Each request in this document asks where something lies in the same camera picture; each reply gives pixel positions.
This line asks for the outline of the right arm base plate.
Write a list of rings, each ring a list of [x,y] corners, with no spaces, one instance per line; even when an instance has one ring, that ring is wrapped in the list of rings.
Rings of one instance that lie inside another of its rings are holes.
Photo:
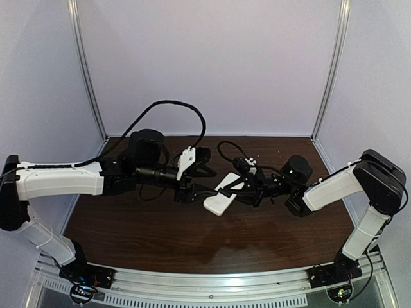
[[[362,276],[358,261],[338,261],[326,265],[315,265],[307,269],[311,288],[349,282]]]

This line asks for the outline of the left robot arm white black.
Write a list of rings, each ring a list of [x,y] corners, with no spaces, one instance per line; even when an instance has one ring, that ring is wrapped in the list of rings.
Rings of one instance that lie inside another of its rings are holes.
[[[56,233],[29,208],[29,200],[44,196],[84,194],[114,196],[133,191],[137,185],[174,189],[175,201],[191,203],[211,193],[194,178],[215,177],[208,167],[211,151],[190,146],[178,155],[176,165],[161,164],[168,158],[164,135],[157,130],[133,132],[116,158],[97,158],[90,163],[34,165],[10,155],[1,174],[1,230],[22,233],[38,249],[52,256],[72,275],[83,275],[87,260],[74,240]]]

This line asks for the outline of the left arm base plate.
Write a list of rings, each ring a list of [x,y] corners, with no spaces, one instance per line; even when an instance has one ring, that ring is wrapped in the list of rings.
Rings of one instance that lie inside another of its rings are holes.
[[[60,272],[59,277],[76,284],[82,284],[89,287],[110,289],[114,280],[114,270],[102,266],[86,264],[82,266],[61,266],[55,263]]]

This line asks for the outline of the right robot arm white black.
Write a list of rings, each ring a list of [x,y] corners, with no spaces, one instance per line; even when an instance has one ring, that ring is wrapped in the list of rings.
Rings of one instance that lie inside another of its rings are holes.
[[[300,155],[291,156],[281,169],[272,168],[271,176],[265,175],[267,166],[249,158],[235,158],[232,164],[238,174],[228,177],[228,182],[216,190],[224,205],[237,198],[258,207],[264,198],[287,196],[286,208],[295,216],[305,217],[350,195],[366,195],[368,208],[328,270],[343,280],[356,275],[359,257],[409,201],[404,171],[372,149],[313,184],[307,183],[313,170]]]

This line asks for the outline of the white remote control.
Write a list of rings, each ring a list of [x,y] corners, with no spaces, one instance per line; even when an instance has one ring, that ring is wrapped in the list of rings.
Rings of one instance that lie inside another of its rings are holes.
[[[207,197],[203,201],[203,206],[206,210],[216,216],[221,216],[234,201],[236,195],[233,193],[222,192],[222,189],[240,179],[240,176],[235,173],[228,173],[223,180],[215,187],[216,195]]]

